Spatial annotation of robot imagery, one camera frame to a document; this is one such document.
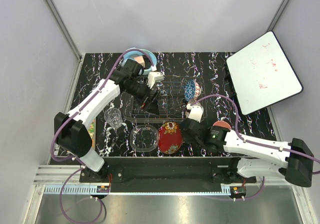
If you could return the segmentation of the red floral plate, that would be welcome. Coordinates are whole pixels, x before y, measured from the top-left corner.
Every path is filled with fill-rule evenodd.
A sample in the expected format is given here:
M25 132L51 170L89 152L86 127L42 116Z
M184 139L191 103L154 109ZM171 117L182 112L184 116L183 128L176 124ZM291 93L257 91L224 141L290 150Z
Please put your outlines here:
M158 130L158 148L167 155L177 152L183 143L178 123L165 122Z

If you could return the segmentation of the clear drinking glass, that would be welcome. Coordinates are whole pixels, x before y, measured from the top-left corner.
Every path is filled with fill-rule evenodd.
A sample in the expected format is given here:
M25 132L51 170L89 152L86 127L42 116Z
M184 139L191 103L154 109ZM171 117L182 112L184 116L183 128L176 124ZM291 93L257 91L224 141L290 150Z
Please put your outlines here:
M106 110L104 119L113 129L119 128L123 122L121 111L116 108Z

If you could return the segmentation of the blue and red patterned bowl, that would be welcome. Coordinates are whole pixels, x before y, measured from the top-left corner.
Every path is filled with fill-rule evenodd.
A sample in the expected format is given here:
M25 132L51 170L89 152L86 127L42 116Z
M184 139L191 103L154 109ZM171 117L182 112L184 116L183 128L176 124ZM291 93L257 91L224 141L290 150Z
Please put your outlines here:
M184 98L187 102L191 100L197 100L201 95L202 88L201 86L194 80L189 80L184 87Z

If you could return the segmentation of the clear glass plate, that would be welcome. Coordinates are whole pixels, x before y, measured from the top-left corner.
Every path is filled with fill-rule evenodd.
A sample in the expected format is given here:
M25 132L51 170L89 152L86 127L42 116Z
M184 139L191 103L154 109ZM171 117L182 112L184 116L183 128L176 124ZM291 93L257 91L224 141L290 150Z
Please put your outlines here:
M136 152L151 152L158 147L158 130L151 125L138 125L130 132L129 143Z

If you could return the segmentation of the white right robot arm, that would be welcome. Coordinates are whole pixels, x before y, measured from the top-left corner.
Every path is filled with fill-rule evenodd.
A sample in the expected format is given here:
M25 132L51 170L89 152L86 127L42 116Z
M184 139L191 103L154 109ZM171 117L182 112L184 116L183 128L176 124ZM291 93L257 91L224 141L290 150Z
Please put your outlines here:
M232 182L253 176L269 176L283 178L300 187L309 188L312 185L314 155L301 139L273 142L240 135L220 126L205 128L190 118L182 121L180 131L184 141L213 154L242 155L237 165L227 169L228 179Z

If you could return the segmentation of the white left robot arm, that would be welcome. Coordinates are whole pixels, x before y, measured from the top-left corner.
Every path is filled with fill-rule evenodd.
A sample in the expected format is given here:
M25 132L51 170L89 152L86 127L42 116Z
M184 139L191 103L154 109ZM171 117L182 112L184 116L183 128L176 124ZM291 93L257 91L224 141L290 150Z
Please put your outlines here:
M110 71L106 79L102 79L97 87L74 109L66 114L59 112L54 118L54 138L52 145L59 145L83 166L89 168L90 176L97 182L108 177L104 160L92 147L89 135L90 127L96 116L121 93L130 94L145 112L159 114L158 91L153 86L164 79L158 71L151 71L146 82L139 82L143 74L143 66L133 59Z

